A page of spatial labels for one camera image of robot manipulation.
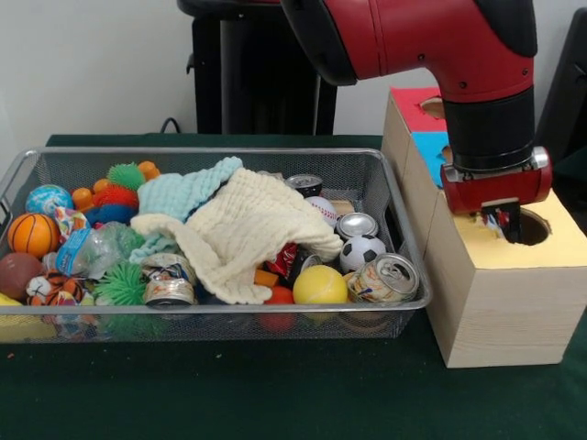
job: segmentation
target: plastic bottle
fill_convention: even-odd
[[[58,252],[43,257],[46,270],[57,269],[62,274],[99,280],[104,273],[128,259],[130,252],[142,246],[144,239],[130,227],[110,222],[100,229],[73,231]]]

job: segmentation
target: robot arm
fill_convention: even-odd
[[[532,0],[281,0],[318,72],[335,85],[428,68],[444,101],[454,164],[450,209],[543,200],[551,168],[533,147]]]

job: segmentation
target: green spiky ball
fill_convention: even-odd
[[[142,305],[147,284],[140,265],[122,261],[110,268],[95,287],[95,296],[112,305]]]
[[[138,169],[136,163],[120,163],[110,168],[106,176],[114,185],[119,185],[132,191],[145,183],[145,176]]]

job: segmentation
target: brown ball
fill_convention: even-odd
[[[0,259],[0,292],[13,300],[27,299],[27,284],[43,271],[41,262],[30,254],[13,252]]]

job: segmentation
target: metal mesh basket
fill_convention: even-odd
[[[239,156],[246,168],[288,177],[322,177],[326,198],[350,200],[380,225],[386,246],[412,260],[420,287],[411,302],[325,305],[196,305],[0,307],[0,342],[194,341],[397,337],[431,291],[402,196],[387,160],[370,149],[301,148],[46,148],[21,154],[0,182],[0,256],[6,230],[24,212],[28,193],[55,183],[69,191],[91,187],[117,163],[152,160],[161,172],[181,174]]]

